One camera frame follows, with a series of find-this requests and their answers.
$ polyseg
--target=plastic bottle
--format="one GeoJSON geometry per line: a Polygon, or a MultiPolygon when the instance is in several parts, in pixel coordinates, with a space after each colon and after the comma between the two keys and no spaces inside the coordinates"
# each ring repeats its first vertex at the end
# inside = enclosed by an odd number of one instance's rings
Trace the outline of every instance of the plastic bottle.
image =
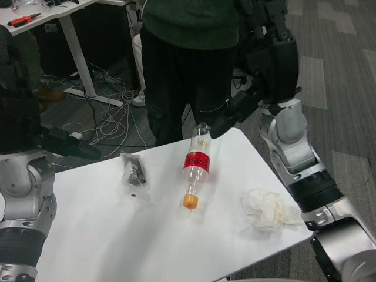
{"type": "Polygon", "coordinates": [[[193,131],[190,148],[184,163],[183,178],[187,181],[188,187],[183,205],[187,209],[197,207],[199,202],[197,192],[208,179],[210,142],[210,128],[202,122],[193,131]]]}

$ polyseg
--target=white table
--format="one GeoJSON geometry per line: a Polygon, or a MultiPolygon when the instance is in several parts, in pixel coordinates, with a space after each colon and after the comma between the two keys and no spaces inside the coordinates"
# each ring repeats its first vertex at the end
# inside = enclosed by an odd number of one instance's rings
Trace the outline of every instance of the white table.
{"type": "MultiPolygon", "coordinates": [[[[77,70],[80,74],[82,84],[85,87],[86,96],[93,100],[99,102],[108,103],[108,98],[97,96],[94,90],[93,82],[90,77],[88,66],[86,65],[85,57],[83,56],[80,43],[77,38],[75,27],[72,23],[71,13],[82,9],[98,0],[79,0],[79,4],[75,4],[71,1],[63,2],[61,6],[40,6],[40,5],[25,5],[20,7],[19,11],[16,13],[12,12],[10,8],[0,9],[0,24],[7,27],[13,36],[25,32],[35,26],[42,25],[51,19],[59,18],[61,27],[63,29],[65,38],[69,45],[69,49],[72,53],[73,60],[75,61],[77,70]],[[8,26],[7,23],[11,20],[20,18],[22,16],[29,16],[35,13],[42,13],[40,16],[35,18],[32,22],[14,28],[13,26],[8,26]]],[[[84,92],[69,88],[65,90],[74,95],[85,97],[84,92]]],[[[122,106],[123,103],[118,100],[110,99],[110,103],[116,106],[122,106]]]]}
{"type": "Polygon", "coordinates": [[[304,225],[268,236],[249,226],[243,191],[267,187],[294,204],[238,129],[214,140],[199,206],[182,206],[190,140],[140,152],[153,207],[124,192],[120,158],[56,175],[58,212],[37,265],[38,282],[216,281],[308,239],[304,225]]]}

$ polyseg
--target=crumpled tissue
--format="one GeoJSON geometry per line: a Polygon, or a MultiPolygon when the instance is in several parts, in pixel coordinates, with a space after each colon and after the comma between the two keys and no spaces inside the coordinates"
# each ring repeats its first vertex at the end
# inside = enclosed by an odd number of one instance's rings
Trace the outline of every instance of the crumpled tissue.
{"type": "Polygon", "coordinates": [[[302,225],[300,210],[288,206],[281,196],[266,189],[251,189],[243,193],[241,206],[247,221],[254,227],[274,232],[282,225],[302,225]]]}

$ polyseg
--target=white desk leg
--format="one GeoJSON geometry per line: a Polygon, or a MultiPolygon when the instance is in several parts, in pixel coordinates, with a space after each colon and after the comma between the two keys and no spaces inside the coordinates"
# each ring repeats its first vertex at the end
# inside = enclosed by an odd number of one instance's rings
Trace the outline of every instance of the white desk leg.
{"type": "MultiPolygon", "coordinates": [[[[66,41],[69,45],[70,52],[72,53],[73,60],[76,63],[76,67],[78,72],[80,73],[80,78],[82,80],[83,87],[85,87],[86,90],[86,97],[97,100],[99,102],[108,103],[121,107],[123,105],[123,102],[114,100],[114,99],[108,99],[106,97],[96,96],[93,81],[90,77],[89,69],[85,61],[85,57],[83,56],[80,43],[77,38],[77,34],[75,31],[75,27],[73,26],[72,18],[70,15],[64,16],[62,18],[59,18],[61,27],[64,31],[64,35],[66,38],[66,41]]],[[[71,93],[73,95],[85,97],[85,94],[82,91],[68,88],[65,90],[65,92],[71,93]]]]}

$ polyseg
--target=orange bottle cap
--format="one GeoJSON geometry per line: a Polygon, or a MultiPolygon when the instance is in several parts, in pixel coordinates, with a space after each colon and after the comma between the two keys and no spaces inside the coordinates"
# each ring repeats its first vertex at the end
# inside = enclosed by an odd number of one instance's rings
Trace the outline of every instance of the orange bottle cap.
{"type": "Polygon", "coordinates": [[[197,204],[199,203],[199,198],[194,195],[185,195],[183,205],[187,209],[195,209],[197,208],[197,204]]]}

